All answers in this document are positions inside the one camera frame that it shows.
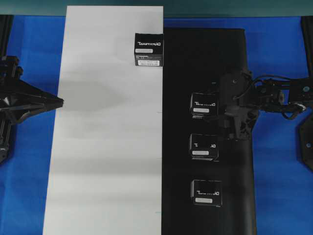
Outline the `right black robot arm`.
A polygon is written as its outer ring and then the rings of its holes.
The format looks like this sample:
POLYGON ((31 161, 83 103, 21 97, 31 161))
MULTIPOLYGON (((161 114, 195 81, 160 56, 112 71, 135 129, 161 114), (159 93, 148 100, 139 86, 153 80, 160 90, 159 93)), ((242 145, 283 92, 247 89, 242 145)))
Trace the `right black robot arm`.
POLYGON ((210 93, 217 97, 218 107, 204 121, 216 124, 223 139, 249 140, 261 111, 293 120, 311 108, 313 79, 271 74, 253 79, 250 71, 235 70, 220 77, 210 93))

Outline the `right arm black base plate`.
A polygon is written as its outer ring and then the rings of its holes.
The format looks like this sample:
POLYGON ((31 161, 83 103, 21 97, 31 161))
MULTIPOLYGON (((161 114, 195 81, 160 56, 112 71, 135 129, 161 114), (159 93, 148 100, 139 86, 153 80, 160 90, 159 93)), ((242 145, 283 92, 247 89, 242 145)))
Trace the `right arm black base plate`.
POLYGON ((313 114, 311 113, 298 127, 298 147, 300 162, 313 170, 313 114))

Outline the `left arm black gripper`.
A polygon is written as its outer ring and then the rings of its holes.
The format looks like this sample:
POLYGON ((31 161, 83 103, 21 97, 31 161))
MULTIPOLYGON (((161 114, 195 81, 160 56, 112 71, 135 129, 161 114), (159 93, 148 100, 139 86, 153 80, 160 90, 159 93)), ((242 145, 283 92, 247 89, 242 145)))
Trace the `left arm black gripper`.
POLYGON ((42 91, 22 80, 8 82, 0 87, 0 112, 12 125, 26 119, 61 108, 64 100, 42 91))

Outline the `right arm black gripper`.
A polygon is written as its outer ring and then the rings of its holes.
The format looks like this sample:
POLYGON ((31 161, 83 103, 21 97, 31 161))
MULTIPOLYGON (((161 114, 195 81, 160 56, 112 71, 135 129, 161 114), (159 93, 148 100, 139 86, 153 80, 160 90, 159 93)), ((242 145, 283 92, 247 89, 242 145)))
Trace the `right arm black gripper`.
POLYGON ((250 140, 257 111, 249 105, 251 71, 232 70, 211 82, 209 93, 218 94, 217 116, 203 116, 207 123, 218 123, 220 134, 228 140, 250 140))

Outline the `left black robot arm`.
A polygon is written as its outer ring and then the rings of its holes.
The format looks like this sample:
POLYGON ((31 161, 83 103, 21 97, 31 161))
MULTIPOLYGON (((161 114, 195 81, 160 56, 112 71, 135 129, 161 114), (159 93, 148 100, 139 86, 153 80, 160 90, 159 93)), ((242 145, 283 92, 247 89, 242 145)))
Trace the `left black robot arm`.
POLYGON ((8 158, 13 125, 61 108, 64 100, 20 79, 23 74, 16 56, 0 58, 0 161, 8 158))

